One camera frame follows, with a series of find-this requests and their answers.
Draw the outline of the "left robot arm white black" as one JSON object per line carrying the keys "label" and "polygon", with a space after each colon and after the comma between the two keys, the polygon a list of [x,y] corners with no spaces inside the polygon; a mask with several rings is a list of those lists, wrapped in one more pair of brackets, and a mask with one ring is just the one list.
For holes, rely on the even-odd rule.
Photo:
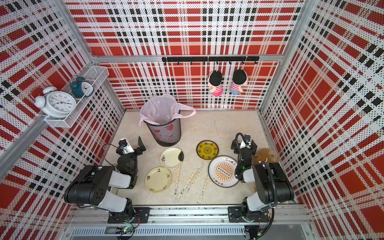
{"label": "left robot arm white black", "polygon": [[116,166],[85,166],[64,193],[64,200],[78,208],[95,207],[108,211],[109,223],[147,223],[150,208],[134,208],[129,198],[110,192],[111,188],[132,190],[138,180],[138,156],[146,151],[142,139],[133,148],[127,139],[121,139],[116,153]]}

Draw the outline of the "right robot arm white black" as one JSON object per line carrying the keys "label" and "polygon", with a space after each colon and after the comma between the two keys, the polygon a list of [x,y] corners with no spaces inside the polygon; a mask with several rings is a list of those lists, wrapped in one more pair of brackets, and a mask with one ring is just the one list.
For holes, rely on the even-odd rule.
{"label": "right robot arm white black", "polygon": [[294,199],[294,190],[281,165],[255,163],[257,145],[249,135],[237,133],[231,149],[238,155],[235,178],[241,183],[255,183],[256,192],[243,199],[239,207],[229,207],[231,223],[271,223],[275,207]]}

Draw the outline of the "brown teddy bear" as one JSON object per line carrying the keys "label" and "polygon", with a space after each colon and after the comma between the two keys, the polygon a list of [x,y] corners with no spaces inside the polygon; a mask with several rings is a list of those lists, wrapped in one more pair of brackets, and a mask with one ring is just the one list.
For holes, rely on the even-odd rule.
{"label": "brown teddy bear", "polygon": [[255,155],[253,156],[253,161],[254,164],[258,164],[260,162],[277,163],[279,162],[279,157],[274,150],[262,148],[257,150]]}

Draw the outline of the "white plate orange sunburst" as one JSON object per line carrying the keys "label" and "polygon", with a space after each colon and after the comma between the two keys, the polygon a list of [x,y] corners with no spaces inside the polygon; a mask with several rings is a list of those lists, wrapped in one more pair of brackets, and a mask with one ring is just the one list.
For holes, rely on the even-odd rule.
{"label": "white plate orange sunburst", "polygon": [[232,188],[239,182],[235,177],[237,166],[238,163],[235,159],[229,156],[218,156],[209,164],[209,178],[221,188]]}

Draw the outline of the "black mesh trash bin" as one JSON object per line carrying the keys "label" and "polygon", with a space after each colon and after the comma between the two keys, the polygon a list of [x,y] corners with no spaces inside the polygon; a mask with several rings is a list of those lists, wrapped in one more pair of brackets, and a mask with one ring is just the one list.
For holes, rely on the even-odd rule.
{"label": "black mesh trash bin", "polygon": [[182,137],[181,120],[173,119],[172,114],[164,111],[147,115],[144,123],[149,128],[156,142],[162,147],[176,145]]}

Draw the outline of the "cream plate with black mark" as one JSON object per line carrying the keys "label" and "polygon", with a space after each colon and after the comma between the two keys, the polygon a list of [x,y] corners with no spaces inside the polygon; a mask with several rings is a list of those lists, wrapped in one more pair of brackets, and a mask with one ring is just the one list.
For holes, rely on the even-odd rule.
{"label": "cream plate with black mark", "polygon": [[184,152],[176,147],[164,150],[160,157],[161,165],[167,169],[175,169],[184,161]]}

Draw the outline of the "cream plate with flowers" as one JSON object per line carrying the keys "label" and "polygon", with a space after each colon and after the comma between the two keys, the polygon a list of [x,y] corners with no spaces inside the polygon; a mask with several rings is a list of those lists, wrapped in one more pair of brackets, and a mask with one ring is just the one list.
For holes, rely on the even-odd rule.
{"label": "cream plate with flowers", "polygon": [[145,179],[145,187],[152,193],[165,191],[172,182],[172,174],[169,169],[156,167],[150,170]]}

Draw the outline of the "yellow patterned plate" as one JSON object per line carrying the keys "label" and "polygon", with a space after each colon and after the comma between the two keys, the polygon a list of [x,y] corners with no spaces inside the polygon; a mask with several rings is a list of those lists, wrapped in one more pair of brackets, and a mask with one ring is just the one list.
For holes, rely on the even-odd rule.
{"label": "yellow patterned plate", "polygon": [[219,147],[211,140],[204,140],[197,145],[196,152],[201,159],[210,161],[218,156]]}

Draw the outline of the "pink plastic bin liner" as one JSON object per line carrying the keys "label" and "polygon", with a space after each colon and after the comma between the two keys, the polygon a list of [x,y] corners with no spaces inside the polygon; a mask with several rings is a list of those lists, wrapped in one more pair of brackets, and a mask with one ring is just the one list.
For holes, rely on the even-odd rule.
{"label": "pink plastic bin liner", "polygon": [[140,120],[138,127],[141,128],[144,123],[152,125],[162,125],[175,119],[183,119],[194,116],[197,113],[193,107],[178,103],[176,99],[163,94],[147,101],[140,109]]}

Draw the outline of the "green circuit board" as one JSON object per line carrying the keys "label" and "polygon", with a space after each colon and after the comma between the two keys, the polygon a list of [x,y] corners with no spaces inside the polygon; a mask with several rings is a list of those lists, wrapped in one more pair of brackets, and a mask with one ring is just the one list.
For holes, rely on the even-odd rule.
{"label": "green circuit board", "polygon": [[133,230],[133,227],[117,227],[116,235],[131,235]]}

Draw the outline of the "doll with striped blue shirt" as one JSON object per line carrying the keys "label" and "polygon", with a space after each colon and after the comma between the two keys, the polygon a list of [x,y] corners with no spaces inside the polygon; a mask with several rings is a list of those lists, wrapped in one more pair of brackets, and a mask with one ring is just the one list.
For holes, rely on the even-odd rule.
{"label": "doll with striped blue shirt", "polygon": [[230,92],[233,95],[239,95],[244,92],[243,87],[248,84],[249,77],[244,70],[236,70],[233,74]]}

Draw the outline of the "teal alarm clock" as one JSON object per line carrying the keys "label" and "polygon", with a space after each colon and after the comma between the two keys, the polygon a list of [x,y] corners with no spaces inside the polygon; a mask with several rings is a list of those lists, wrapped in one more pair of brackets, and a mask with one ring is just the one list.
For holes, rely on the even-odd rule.
{"label": "teal alarm clock", "polygon": [[70,83],[70,88],[73,95],[81,99],[82,97],[90,97],[94,92],[94,87],[91,83],[87,82],[83,77],[77,77]]}

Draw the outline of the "doll with pink shirt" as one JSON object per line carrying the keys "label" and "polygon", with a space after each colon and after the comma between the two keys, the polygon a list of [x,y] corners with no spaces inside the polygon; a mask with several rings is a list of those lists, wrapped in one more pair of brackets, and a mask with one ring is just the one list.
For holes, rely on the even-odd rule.
{"label": "doll with pink shirt", "polygon": [[214,70],[208,76],[208,85],[211,87],[210,93],[215,97],[219,97],[223,93],[222,80],[223,76],[219,71]]}

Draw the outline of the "white alarm clock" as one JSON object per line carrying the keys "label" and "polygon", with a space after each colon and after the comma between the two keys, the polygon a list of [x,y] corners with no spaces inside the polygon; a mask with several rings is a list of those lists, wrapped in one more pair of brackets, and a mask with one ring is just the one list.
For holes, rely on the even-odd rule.
{"label": "white alarm clock", "polygon": [[43,95],[34,97],[34,100],[37,108],[41,109],[47,116],[57,119],[68,117],[77,106],[73,96],[58,91],[54,86],[44,88]]}

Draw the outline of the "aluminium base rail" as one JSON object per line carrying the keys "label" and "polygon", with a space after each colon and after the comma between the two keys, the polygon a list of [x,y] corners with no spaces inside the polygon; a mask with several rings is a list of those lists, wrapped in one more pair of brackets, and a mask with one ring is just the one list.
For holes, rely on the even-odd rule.
{"label": "aluminium base rail", "polygon": [[[61,232],[61,240],[135,239],[240,239],[316,240],[312,221],[303,205],[282,204],[271,223],[231,223],[228,208],[239,205],[162,205],[150,208],[147,223],[109,223],[103,210],[73,209]],[[131,235],[116,235],[117,227],[133,227]]]}

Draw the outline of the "black wall hook rail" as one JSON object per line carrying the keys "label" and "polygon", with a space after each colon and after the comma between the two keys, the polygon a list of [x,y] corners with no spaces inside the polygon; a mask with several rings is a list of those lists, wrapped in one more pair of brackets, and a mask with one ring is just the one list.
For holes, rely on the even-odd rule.
{"label": "black wall hook rail", "polygon": [[184,62],[258,62],[259,56],[221,56],[221,57],[162,57],[163,63],[184,63]]}

